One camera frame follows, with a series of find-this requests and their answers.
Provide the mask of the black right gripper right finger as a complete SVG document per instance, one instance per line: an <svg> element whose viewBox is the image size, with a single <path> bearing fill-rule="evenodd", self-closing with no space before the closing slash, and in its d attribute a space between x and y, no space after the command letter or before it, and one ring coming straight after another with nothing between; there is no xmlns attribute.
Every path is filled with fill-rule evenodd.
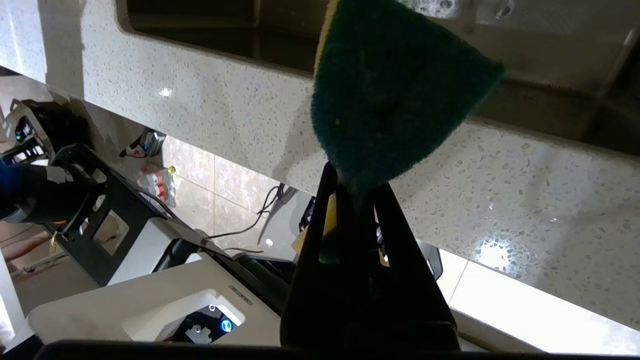
<svg viewBox="0 0 640 360"><path fill-rule="evenodd" d="M375 272L377 298L394 314L385 335L412 350L459 351L457 322L391 185L375 187L370 198L388 260Z"/></svg>

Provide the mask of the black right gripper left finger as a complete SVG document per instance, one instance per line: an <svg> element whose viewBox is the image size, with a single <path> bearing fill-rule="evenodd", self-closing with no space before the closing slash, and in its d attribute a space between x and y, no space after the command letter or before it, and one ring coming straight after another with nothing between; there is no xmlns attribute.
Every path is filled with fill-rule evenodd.
<svg viewBox="0 0 640 360"><path fill-rule="evenodd" d="M373 208L355 209L325 164L281 315L281 344L306 349L373 346Z"/></svg>

